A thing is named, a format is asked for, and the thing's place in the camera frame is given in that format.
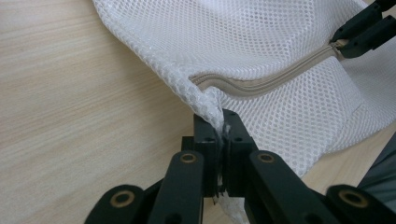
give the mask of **light wood tabletop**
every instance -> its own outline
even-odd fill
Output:
[[[396,130],[304,177],[357,185]],[[90,0],[0,2],[0,223],[82,223],[109,189],[163,178],[192,112],[101,23]],[[204,223],[229,223],[205,200]]]

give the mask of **wood grain surface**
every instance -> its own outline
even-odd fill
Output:
[[[396,125],[304,177],[356,185]],[[92,1],[0,1],[0,223],[82,223],[120,184],[163,178],[192,112],[101,23]],[[205,200],[204,223],[229,223]]]

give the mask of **beige zipper tape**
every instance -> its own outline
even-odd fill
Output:
[[[285,70],[268,77],[243,80],[217,74],[205,74],[190,77],[190,81],[198,86],[201,91],[208,87],[216,87],[234,96],[255,96],[275,89],[331,56],[338,58],[340,61],[343,59],[335,46],[330,44],[311,52]]]

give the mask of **white mesh laundry bag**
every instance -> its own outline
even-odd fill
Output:
[[[328,47],[363,2],[93,2],[105,26],[196,114],[221,133],[221,109],[237,112],[259,149],[279,154],[298,176],[396,118],[396,39],[341,62]],[[302,64],[307,57],[313,62]],[[244,222],[241,200],[220,203]]]

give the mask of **zipper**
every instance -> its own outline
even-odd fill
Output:
[[[217,74],[204,74],[190,77],[190,81],[198,86],[201,91],[208,87],[216,87],[234,96],[255,96],[279,87],[331,56],[340,61],[343,59],[334,43],[309,53],[286,69],[268,77],[244,80]]]

